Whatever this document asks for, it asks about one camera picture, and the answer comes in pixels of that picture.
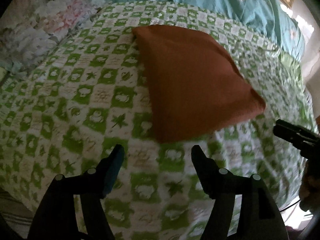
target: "floral pillow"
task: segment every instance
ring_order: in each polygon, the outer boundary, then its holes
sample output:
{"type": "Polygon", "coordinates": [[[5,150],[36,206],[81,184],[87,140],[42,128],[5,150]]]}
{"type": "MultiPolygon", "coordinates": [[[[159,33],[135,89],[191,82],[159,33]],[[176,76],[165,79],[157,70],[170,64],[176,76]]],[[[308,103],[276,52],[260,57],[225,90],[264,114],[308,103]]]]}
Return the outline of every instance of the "floral pillow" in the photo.
{"type": "Polygon", "coordinates": [[[77,25],[97,13],[89,0],[50,0],[14,28],[0,30],[0,67],[23,79],[77,25]]]}

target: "bedspread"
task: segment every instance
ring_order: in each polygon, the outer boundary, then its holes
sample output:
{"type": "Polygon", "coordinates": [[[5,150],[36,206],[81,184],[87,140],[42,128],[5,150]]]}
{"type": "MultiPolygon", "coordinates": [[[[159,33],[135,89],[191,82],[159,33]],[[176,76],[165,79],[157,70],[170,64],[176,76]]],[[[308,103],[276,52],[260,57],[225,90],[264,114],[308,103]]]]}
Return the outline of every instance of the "bedspread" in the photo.
{"type": "MultiPolygon", "coordinates": [[[[206,9],[172,2],[117,3],[71,37],[23,82],[9,78],[0,93],[0,182],[36,210],[57,173],[78,175],[109,155],[126,155],[111,194],[102,201],[117,239],[199,239],[214,201],[191,163],[199,144],[218,166],[262,176],[279,207],[300,186],[299,151],[272,134],[285,119],[316,130],[303,94],[300,66],[288,68],[278,47],[241,23],[206,9]],[[264,98],[264,114],[193,141],[158,144],[132,28],[177,25],[210,34],[264,98]]],[[[75,196],[76,217],[84,221],[75,196]]],[[[236,228],[236,200],[231,232],[236,228]]]]}

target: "pillow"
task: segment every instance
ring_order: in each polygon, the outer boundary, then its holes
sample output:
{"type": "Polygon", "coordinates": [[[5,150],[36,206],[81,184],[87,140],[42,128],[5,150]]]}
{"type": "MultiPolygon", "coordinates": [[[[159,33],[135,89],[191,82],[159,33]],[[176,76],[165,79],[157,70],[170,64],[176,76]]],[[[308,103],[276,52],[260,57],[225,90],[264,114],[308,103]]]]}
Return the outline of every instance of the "pillow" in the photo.
{"type": "Polygon", "coordinates": [[[133,29],[161,142],[198,137],[261,114],[266,103],[210,35],[151,25],[133,29]]]}
{"type": "Polygon", "coordinates": [[[97,1],[50,0],[25,20],[11,22],[0,30],[0,67],[25,79],[77,25],[97,13],[97,1]]]}

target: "wall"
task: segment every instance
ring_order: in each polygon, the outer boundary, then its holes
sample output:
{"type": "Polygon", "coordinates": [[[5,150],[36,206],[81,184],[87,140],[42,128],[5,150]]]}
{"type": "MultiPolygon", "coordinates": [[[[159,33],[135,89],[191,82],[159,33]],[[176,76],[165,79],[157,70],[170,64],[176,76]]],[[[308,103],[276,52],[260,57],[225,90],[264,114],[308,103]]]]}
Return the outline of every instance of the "wall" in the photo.
{"type": "Polygon", "coordinates": [[[302,75],[305,81],[308,81],[320,67],[320,59],[318,59],[318,53],[320,49],[320,27],[302,0],[294,0],[291,10],[293,11],[293,19],[299,15],[306,22],[308,22],[308,24],[311,24],[314,27],[314,31],[308,41],[308,44],[306,45],[305,53],[301,60],[302,75]]]}
{"type": "Polygon", "coordinates": [[[301,60],[302,76],[313,100],[315,117],[320,116],[320,27],[302,0],[294,0],[291,10],[292,18],[298,15],[314,27],[314,31],[305,48],[301,60]]]}

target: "human hand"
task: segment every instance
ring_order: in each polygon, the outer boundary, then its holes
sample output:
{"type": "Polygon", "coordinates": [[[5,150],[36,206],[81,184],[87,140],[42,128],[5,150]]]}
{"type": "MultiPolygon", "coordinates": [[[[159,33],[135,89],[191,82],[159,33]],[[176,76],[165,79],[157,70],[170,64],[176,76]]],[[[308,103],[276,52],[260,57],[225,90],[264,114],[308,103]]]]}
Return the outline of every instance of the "human hand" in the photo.
{"type": "Polygon", "coordinates": [[[320,178],[317,179],[310,174],[309,161],[306,162],[306,167],[303,172],[299,197],[301,199],[300,208],[303,211],[306,212],[310,210],[311,213],[314,213],[320,208],[320,178]]]}

